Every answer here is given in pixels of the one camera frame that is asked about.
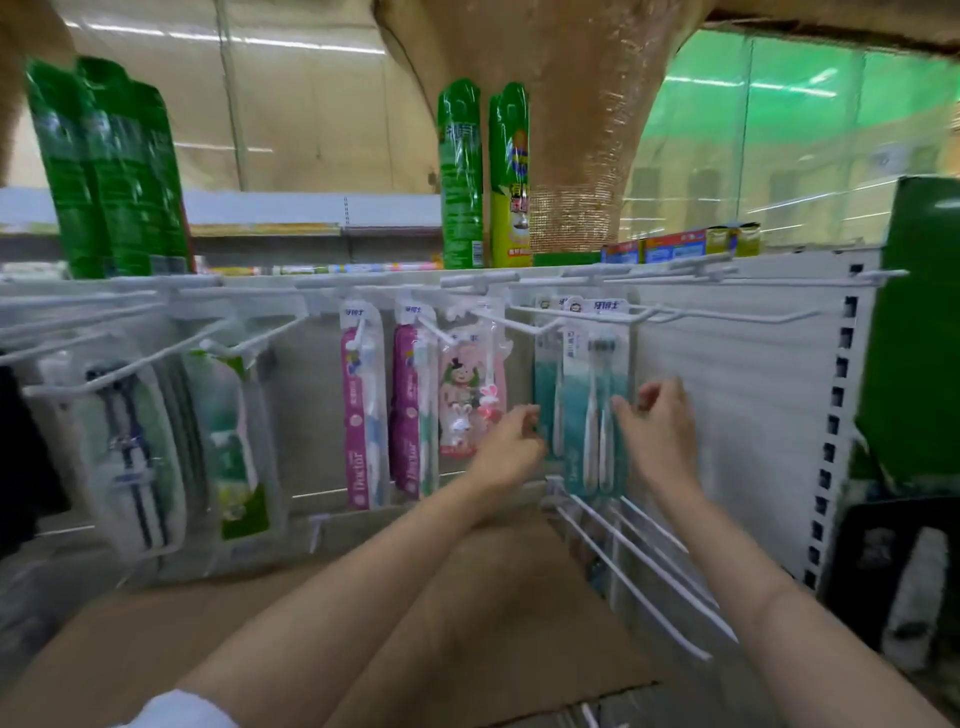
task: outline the toothbrush package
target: toothbrush package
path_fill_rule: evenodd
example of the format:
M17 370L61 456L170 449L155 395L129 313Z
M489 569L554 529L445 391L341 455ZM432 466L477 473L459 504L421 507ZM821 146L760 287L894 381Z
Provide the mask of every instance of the toothbrush package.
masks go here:
M568 296L544 294L537 296L536 307L543 310L562 309ZM550 323L550 316L534 316L534 326ZM562 390L564 373L564 333L562 329L538 334L534 339L534 404L540 406L538 435L547 444L547 457L564 456L564 429L562 418Z
M568 311L626 311L623 299L571 296ZM561 391L566 489L574 496L619 497L627 452L610 398L630 396L630 329L622 324L573 320L563 329Z
M394 397L390 412L390 466L397 488L427 497L439 485L437 337L417 324L436 320L425 304L399 302L394 331Z
M220 539L235 544L282 530L285 509L257 357L200 348L184 356L184 365Z
M504 360L513 345L500 324L485 319L450 335L456 343L440 346L440 454L471 457L507 409Z
M340 330L348 497L356 508L382 508L392 501L383 321L371 303L344 301Z
M37 362L45 383L84 384L142 354L120 336ZM143 367L71 400L60 415L77 451L78 480L98 533L125 562L183 545L186 497L174 434L156 373Z

